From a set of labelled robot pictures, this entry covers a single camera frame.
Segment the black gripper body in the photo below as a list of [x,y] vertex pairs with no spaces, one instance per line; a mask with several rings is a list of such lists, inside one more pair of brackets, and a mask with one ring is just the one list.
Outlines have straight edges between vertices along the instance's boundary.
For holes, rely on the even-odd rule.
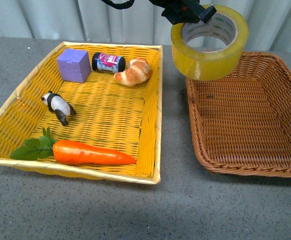
[[171,24],[198,23],[201,19],[196,13],[196,7],[200,5],[199,0],[150,0],[158,7],[163,8],[161,15]]

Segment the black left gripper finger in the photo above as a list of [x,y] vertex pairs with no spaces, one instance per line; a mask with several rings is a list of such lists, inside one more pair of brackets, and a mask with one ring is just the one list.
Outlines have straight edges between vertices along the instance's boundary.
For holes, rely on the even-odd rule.
[[217,9],[213,4],[204,7],[200,4],[199,0],[193,0],[192,3],[189,4],[189,8],[198,19],[198,22],[203,22],[205,24],[207,24],[217,12]]

